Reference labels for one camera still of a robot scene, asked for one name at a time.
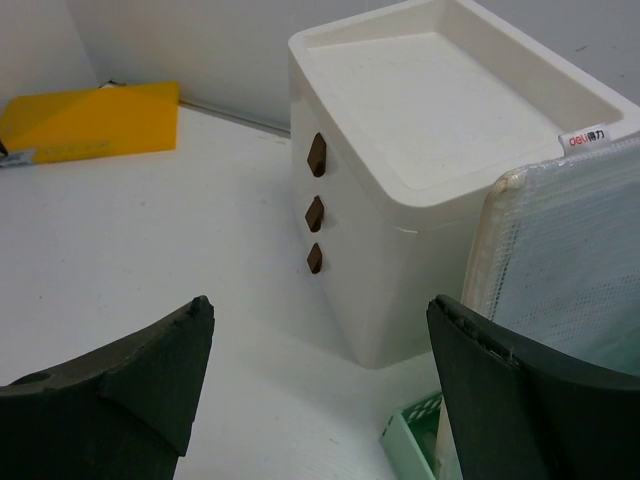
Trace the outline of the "clear document folder with paper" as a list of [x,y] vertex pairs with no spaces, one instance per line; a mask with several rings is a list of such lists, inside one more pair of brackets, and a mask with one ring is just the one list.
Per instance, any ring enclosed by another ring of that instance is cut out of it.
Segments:
[[[638,138],[502,175],[485,200],[456,301],[639,379]],[[444,396],[434,457],[438,478],[466,479]]]

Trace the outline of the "white three-drawer cabinet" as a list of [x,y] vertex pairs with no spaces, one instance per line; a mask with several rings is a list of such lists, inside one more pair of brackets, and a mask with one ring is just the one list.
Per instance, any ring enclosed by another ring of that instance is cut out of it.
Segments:
[[482,205],[561,136],[637,133],[639,108],[473,1],[406,1],[300,31],[289,48],[295,217],[355,361],[430,348],[459,297]]

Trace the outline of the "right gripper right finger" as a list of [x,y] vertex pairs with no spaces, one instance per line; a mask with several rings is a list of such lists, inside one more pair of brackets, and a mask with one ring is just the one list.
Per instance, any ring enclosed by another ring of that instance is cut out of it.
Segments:
[[427,324],[466,479],[636,479],[639,379],[439,295]]

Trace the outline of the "yellow plastic folder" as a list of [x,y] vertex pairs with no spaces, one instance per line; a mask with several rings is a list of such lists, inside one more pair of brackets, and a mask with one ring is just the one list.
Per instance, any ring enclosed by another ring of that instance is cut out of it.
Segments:
[[19,96],[1,115],[3,168],[176,148],[176,82]]

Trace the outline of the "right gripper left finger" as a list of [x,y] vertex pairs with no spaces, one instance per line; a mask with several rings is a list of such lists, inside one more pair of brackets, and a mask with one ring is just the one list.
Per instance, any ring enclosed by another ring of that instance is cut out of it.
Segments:
[[1,388],[4,479],[171,479],[214,333],[198,296],[135,333]]

